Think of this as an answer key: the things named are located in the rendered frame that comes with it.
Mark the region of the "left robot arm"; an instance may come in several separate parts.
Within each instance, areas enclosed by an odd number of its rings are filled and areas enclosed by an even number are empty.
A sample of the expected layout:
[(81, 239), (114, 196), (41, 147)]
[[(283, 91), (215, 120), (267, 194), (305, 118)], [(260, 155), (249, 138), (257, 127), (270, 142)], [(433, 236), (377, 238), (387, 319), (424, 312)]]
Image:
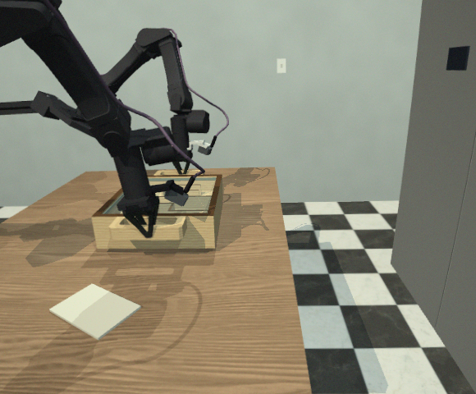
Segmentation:
[[(136, 42), (129, 52), (101, 77), (117, 96), (116, 92), (123, 83), (142, 65), (151, 58), (162, 56), (167, 76), (170, 111), (178, 114), (171, 118), (172, 133), (208, 133), (209, 113), (204, 110), (191, 110), (193, 99), (185, 82), (176, 40), (174, 40), (175, 37), (168, 29), (143, 28), (137, 34)], [(58, 110), (72, 120), (86, 122), (78, 107), (75, 110), (59, 107)]]

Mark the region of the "wooden maze board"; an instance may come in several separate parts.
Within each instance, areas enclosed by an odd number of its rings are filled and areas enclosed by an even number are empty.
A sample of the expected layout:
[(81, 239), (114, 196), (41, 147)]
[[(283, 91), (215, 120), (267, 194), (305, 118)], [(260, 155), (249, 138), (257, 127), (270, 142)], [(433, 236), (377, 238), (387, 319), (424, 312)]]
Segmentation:
[[(191, 174), (197, 172), (200, 170), (187, 170), (186, 175), (179, 175), (177, 170), (162, 170), (148, 178), (151, 186), (174, 180), (185, 189)], [(97, 249), (215, 248), (223, 201), (222, 174), (198, 175), (182, 207), (164, 199), (165, 192), (155, 193), (160, 200), (156, 224), (153, 236), (145, 238), (117, 209), (117, 203), (124, 197), (121, 188), (91, 217)]]

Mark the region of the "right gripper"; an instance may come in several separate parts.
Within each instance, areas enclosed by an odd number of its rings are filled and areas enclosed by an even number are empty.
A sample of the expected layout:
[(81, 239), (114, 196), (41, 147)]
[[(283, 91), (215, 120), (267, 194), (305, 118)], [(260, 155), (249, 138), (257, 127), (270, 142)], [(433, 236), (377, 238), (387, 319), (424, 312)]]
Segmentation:
[[(128, 173), (118, 173), (124, 197), (118, 202), (118, 211), (129, 220), (145, 238), (153, 236), (153, 224), (156, 224), (159, 207), (159, 197), (155, 193), (173, 190), (183, 195), (184, 188), (175, 184), (174, 180), (165, 184), (149, 184), (145, 167)], [(150, 188), (151, 186), (151, 188)], [(132, 205), (132, 206), (131, 206)], [(147, 207), (148, 206), (148, 207)], [(146, 231), (142, 225), (147, 225), (142, 215), (149, 216), (149, 227)]]

